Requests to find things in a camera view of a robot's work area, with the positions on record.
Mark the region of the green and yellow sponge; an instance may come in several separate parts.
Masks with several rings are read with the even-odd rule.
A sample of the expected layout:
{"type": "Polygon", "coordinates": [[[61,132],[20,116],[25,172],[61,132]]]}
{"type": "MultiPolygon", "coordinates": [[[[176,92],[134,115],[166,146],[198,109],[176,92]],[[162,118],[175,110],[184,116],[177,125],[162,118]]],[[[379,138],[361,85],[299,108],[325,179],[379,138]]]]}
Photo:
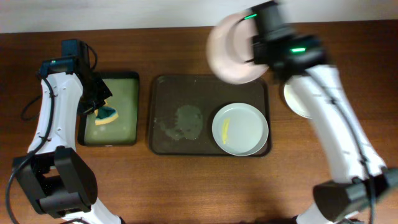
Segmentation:
{"type": "Polygon", "coordinates": [[[119,118],[117,110],[111,107],[106,100],[104,102],[105,104],[102,107],[94,111],[96,126],[112,123],[119,118]]]}

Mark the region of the white plate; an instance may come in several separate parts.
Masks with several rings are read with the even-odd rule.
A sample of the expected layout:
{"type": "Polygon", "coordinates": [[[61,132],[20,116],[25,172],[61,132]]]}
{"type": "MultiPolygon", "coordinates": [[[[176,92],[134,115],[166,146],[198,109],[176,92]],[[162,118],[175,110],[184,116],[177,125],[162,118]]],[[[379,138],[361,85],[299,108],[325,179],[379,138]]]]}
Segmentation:
{"type": "Polygon", "coordinates": [[[257,35],[252,13],[248,10],[231,14],[215,25],[206,41],[208,65],[220,80],[240,85],[267,72],[267,65],[256,65],[252,38],[257,35]]]}
{"type": "Polygon", "coordinates": [[[297,115],[310,119],[310,114],[293,91],[290,84],[285,84],[283,88],[283,97],[287,106],[297,115]]]}

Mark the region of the light grey plate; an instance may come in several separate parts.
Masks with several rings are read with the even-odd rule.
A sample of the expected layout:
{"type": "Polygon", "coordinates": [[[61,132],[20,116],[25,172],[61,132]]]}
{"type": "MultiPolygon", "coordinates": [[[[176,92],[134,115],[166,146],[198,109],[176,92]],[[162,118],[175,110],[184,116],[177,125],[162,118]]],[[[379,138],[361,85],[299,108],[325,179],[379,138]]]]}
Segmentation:
{"type": "Polygon", "coordinates": [[[247,103],[231,103],[218,110],[211,133],[222,151],[238,157],[259,152],[271,136],[265,115],[247,103]]]}

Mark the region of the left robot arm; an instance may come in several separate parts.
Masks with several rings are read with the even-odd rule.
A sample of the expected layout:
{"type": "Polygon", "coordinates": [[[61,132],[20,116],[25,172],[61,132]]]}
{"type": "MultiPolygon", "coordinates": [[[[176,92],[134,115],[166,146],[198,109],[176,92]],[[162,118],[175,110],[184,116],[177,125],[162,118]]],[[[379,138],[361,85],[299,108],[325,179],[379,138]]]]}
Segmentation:
{"type": "Polygon", "coordinates": [[[26,156],[12,162],[9,184],[17,180],[33,209],[65,223],[114,223],[98,198],[94,172],[76,153],[76,117],[103,107],[112,93],[90,64],[95,51],[84,41],[62,41],[62,55],[42,62],[42,102],[26,156]]]}

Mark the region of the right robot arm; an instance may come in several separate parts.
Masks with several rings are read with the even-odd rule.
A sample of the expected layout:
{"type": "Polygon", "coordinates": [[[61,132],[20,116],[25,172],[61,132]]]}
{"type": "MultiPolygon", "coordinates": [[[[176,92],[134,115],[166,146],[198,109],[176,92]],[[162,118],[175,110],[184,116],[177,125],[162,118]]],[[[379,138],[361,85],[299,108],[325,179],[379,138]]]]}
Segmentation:
{"type": "Polygon", "coordinates": [[[292,223],[351,223],[397,189],[397,169],[386,166],[365,135],[319,38],[300,35],[286,23],[276,2],[251,8],[257,29],[254,63],[267,65],[288,83],[309,113],[323,146],[331,180],[313,188],[314,202],[292,223]]]}

